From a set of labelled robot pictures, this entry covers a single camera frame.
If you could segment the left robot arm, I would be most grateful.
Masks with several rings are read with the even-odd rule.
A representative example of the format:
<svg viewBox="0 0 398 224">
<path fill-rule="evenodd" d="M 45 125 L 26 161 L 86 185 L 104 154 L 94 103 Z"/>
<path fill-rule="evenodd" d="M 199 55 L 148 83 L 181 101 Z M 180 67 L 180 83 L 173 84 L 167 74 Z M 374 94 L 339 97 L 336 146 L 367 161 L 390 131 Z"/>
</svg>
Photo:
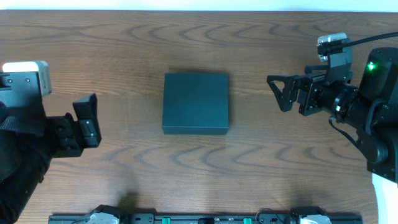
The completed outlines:
<svg viewBox="0 0 398 224">
<path fill-rule="evenodd" d="M 1 223 L 15 223 L 54 158 L 80 157 L 101 142 L 94 93 L 70 113 L 48 117 L 42 100 L 22 107 L 1 103 Z"/>
</svg>

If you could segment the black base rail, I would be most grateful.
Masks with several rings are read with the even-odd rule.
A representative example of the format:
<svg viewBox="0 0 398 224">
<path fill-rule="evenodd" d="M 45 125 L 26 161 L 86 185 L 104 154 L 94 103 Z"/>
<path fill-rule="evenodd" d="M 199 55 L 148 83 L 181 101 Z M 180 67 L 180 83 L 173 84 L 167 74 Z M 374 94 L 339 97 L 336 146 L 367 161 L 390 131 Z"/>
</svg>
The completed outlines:
<svg viewBox="0 0 398 224">
<path fill-rule="evenodd" d="M 297 207 L 289 211 L 263 208 L 251 213 L 138 213 L 100 205 L 86 214 L 53 214 L 49 224 L 362 224 L 355 213 L 328 213 L 320 207 Z"/>
</svg>

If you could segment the dark green box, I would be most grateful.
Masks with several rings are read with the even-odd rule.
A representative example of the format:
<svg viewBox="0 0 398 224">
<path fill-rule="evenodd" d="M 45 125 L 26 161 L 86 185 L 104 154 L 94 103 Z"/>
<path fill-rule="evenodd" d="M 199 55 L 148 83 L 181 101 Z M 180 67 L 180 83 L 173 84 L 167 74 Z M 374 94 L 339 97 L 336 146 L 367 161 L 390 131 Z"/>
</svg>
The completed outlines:
<svg viewBox="0 0 398 224">
<path fill-rule="evenodd" d="M 164 134 L 227 134 L 229 75 L 166 73 L 162 130 Z"/>
</svg>

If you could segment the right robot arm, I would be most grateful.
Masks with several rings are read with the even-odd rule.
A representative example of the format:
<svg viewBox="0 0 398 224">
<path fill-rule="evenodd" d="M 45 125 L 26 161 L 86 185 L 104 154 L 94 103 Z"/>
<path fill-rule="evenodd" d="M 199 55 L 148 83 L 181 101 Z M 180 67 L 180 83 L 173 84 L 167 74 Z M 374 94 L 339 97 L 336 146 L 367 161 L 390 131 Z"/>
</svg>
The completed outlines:
<svg viewBox="0 0 398 224">
<path fill-rule="evenodd" d="M 329 123 L 346 123 L 357 139 L 342 134 L 360 151 L 372 173 L 378 222 L 397 223 L 397 49 L 381 47 L 368 56 L 359 86 L 351 84 L 352 50 L 320 48 L 325 65 L 307 65 L 304 75 L 269 75 L 267 84 L 279 108 L 299 103 L 309 116 L 330 114 Z"/>
</svg>

